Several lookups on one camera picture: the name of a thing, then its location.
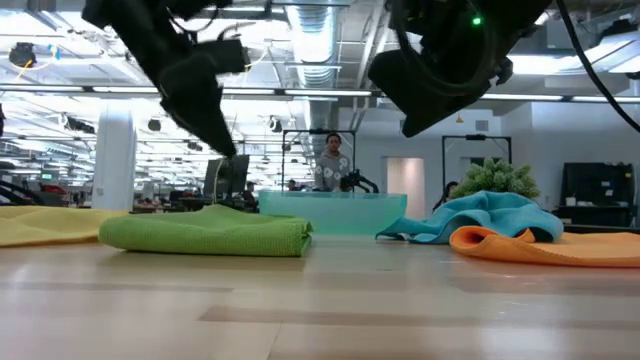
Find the teal translucent plastic basket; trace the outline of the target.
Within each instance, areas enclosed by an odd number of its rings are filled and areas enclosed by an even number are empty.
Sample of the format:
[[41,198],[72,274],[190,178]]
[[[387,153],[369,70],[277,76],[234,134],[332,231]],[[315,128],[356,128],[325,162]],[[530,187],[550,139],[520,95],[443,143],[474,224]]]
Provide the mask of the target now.
[[303,218],[332,235],[376,235],[407,208],[404,194],[261,190],[258,201],[261,214]]

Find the black ceiling-mounted device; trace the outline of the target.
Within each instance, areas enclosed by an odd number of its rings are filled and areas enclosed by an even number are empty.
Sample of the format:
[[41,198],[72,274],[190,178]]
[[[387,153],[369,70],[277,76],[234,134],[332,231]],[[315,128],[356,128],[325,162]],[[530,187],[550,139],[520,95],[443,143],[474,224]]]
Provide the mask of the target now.
[[37,62],[33,49],[33,43],[17,42],[9,52],[9,61],[20,68],[31,68]]

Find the long ceiling light strip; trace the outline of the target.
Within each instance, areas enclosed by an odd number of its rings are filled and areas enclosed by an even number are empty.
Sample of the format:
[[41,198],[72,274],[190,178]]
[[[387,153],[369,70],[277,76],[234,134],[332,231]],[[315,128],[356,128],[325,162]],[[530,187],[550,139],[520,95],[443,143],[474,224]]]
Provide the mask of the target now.
[[[613,99],[619,104],[640,104],[640,96],[614,96]],[[608,103],[609,100],[604,96],[574,96],[572,102],[580,103]]]
[[306,97],[371,97],[373,93],[366,90],[336,90],[336,89],[284,89],[288,96]]
[[484,94],[480,100],[486,101],[525,101],[525,102],[557,102],[561,101],[560,95],[538,94]]

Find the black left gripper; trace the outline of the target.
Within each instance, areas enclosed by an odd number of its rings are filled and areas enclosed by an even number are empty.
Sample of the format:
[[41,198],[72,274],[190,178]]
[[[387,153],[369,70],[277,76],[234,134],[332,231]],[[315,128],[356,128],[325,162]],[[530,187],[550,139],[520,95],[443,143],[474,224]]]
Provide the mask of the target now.
[[161,105],[173,120],[225,157],[237,154],[221,111],[213,58],[197,54],[198,30],[179,31],[202,9],[125,9],[124,44],[146,75],[159,75]]

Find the black background stand frame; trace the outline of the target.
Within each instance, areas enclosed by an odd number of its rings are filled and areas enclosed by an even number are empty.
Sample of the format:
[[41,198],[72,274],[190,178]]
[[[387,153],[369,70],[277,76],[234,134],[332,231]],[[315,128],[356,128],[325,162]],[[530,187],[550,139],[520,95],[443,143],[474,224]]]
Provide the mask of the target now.
[[280,175],[281,175],[281,187],[280,190],[284,191],[285,190],[285,157],[286,157],[286,152],[288,151],[286,149],[287,145],[289,144],[289,142],[287,141],[287,135],[289,133],[294,133],[295,134],[295,138],[299,137],[300,134],[305,134],[305,135],[326,135],[326,134],[331,134],[331,133],[335,133],[335,134],[350,134],[352,136],[353,139],[353,143],[352,145],[352,159],[351,159],[351,167],[352,170],[355,170],[355,164],[356,164],[356,131],[354,130],[332,130],[332,129],[322,129],[322,128],[315,128],[315,129],[303,129],[303,130],[289,130],[289,129],[285,129],[282,132],[282,139],[281,139],[281,168],[280,168]]
[[462,181],[472,165],[481,166],[486,158],[513,163],[512,138],[484,134],[443,135],[441,149],[442,188],[453,181]]

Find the black cabinet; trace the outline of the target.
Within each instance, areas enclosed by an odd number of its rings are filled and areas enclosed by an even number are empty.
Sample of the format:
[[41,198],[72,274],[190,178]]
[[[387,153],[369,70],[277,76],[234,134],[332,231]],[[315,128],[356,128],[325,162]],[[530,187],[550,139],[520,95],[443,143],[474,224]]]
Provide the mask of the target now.
[[635,196],[632,164],[565,163],[553,213],[571,225],[631,227]]

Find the green microfiber towel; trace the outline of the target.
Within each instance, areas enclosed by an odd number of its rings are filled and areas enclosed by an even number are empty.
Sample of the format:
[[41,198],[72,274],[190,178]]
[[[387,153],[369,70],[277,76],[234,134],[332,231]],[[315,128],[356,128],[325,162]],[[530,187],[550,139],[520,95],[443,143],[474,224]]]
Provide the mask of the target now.
[[313,227],[303,218],[211,205],[199,211],[137,214],[104,221],[98,241],[127,251],[224,256],[300,257]]

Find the orange microfiber towel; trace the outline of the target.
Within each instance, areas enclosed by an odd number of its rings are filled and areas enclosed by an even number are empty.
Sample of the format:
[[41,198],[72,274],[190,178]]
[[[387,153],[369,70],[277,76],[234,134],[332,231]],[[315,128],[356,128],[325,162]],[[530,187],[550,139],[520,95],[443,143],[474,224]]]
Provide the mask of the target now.
[[505,236],[479,226],[454,231],[449,244],[455,252],[485,260],[574,267],[640,268],[640,234],[564,233],[551,243],[538,240],[530,229]]

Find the small green artificial plant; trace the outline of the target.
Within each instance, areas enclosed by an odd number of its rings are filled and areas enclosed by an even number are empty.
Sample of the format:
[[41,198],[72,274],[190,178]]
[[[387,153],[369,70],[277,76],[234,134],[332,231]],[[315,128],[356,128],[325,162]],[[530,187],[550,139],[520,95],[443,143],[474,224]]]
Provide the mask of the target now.
[[540,195],[529,165],[515,167],[504,159],[494,161],[491,158],[485,158],[481,165],[471,164],[452,191],[451,198],[470,196],[479,191],[515,193],[528,199]]

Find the silver ventilation duct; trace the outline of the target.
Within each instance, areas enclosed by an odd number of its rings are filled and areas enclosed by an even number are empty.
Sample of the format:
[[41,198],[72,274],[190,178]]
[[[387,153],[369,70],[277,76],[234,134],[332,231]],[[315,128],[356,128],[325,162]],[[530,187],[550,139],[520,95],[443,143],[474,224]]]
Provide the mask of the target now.
[[331,64],[337,59],[338,11],[311,5],[286,6],[285,11],[291,25],[294,58],[299,63],[300,86],[334,87],[337,69]]

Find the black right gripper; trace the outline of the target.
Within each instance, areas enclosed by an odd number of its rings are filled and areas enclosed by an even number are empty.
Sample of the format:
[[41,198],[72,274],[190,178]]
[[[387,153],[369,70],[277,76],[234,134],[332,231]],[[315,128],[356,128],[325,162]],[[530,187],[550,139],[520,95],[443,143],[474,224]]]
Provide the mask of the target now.
[[392,28],[400,37],[421,37],[420,56],[435,62],[457,56],[479,62],[490,54],[497,63],[479,86],[462,95],[437,92],[419,79],[400,50],[375,56],[368,77],[405,115],[402,134],[411,138],[475,103],[491,87],[500,62],[520,39],[536,30],[536,21],[552,0],[389,0]]

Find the white building pillar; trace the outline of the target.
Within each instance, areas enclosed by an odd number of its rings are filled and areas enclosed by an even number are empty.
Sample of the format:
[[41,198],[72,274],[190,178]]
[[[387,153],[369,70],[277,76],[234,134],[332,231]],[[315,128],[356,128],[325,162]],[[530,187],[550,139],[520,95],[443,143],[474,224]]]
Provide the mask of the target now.
[[97,130],[92,207],[129,212],[133,206],[137,133],[131,106],[107,100]]

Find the black background monitor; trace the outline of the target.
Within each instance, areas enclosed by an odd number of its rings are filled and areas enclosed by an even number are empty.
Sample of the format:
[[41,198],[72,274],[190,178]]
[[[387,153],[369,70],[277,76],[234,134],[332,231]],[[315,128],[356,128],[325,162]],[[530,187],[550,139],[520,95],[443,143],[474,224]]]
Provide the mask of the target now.
[[218,201],[245,190],[250,157],[209,160],[204,179],[203,195]]

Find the blue microfiber towel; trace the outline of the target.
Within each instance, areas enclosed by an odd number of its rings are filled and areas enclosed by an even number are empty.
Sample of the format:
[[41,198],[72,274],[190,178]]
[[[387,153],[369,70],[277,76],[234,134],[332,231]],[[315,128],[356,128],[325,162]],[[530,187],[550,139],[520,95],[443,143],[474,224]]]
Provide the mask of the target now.
[[426,220],[398,218],[376,236],[441,245],[464,226],[480,226],[509,237],[529,229],[542,242],[554,242],[564,232],[562,221],[533,200],[515,193],[479,191],[441,205]]

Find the yellow microfiber towel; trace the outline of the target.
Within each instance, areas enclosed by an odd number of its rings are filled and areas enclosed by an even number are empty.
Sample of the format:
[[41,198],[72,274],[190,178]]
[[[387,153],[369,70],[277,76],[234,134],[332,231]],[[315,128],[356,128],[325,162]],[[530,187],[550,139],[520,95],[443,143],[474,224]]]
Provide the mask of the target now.
[[0,248],[95,243],[101,224],[127,211],[0,206]]

